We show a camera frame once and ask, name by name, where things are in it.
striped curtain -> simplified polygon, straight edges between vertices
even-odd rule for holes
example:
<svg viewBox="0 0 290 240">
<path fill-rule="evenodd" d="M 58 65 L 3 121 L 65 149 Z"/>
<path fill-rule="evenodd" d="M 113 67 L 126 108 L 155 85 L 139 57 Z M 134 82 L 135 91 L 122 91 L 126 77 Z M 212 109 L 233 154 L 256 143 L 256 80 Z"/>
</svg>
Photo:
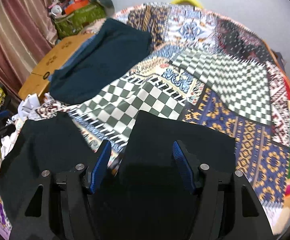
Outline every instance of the striped curtain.
<svg viewBox="0 0 290 240">
<path fill-rule="evenodd" d="M 0 0 L 0 83 L 14 98 L 57 39 L 47 6 L 48 0 Z"/>
</svg>

black ring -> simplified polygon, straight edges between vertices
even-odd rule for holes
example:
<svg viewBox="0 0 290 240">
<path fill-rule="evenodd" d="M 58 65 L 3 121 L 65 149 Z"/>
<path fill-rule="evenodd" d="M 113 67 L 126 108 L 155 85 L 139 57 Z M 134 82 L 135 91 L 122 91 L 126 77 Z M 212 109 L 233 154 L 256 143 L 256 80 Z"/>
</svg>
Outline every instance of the black ring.
<svg viewBox="0 0 290 240">
<path fill-rule="evenodd" d="M 47 79 L 47 78 L 49 77 L 49 75 L 50 75 L 50 72 L 47 71 L 47 72 L 45 73 L 45 75 L 43 76 L 43 80 Z"/>
</svg>

dark teal cloth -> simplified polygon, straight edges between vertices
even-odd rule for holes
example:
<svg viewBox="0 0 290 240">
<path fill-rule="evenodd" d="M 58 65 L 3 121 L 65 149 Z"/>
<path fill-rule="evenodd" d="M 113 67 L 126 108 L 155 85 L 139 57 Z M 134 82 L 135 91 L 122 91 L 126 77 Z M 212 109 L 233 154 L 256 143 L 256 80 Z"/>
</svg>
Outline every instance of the dark teal cloth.
<svg viewBox="0 0 290 240">
<path fill-rule="evenodd" d="M 68 66 L 56 70 L 51 96 L 69 105 L 96 96 L 150 53 L 151 35 L 107 19 L 95 39 Z"/>
</svg>

orange container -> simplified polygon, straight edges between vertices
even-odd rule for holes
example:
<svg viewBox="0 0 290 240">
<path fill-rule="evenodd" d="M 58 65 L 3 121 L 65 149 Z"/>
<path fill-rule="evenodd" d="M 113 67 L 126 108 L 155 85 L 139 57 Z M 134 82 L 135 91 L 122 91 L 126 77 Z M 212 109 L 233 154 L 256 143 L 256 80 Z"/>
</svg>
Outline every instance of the orange container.
<svg viewBox="0 0 290 240">
<path fill-rule="evenodd" d="M 86 6 L 87 4 L 89 4 L 88 0 L 82 0 L 82 1 L 78 1 L 76 3 L 72 3 L 70 4 L 66 9 L 65 9 L 65 13 L 67 15 L 71 14 L 73 11 L 78 10 L 84 6 Z"/>
</svg>

green bag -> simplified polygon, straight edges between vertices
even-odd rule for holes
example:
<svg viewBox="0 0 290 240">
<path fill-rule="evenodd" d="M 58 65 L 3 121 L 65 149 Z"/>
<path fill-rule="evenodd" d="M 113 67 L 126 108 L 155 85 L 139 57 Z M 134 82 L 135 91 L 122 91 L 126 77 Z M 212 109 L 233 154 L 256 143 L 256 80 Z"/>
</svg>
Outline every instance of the green bag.
<svg viewBox="0 0 290 240">
<path fill-rule="evenodd" d="M 54 19 L 54 23 L 60 39 L 79 33 L 86 25 L 93 21 L 106 17 L 102 6 L 92 3 L 75 10 L 70 15 Z"/>
</svg>

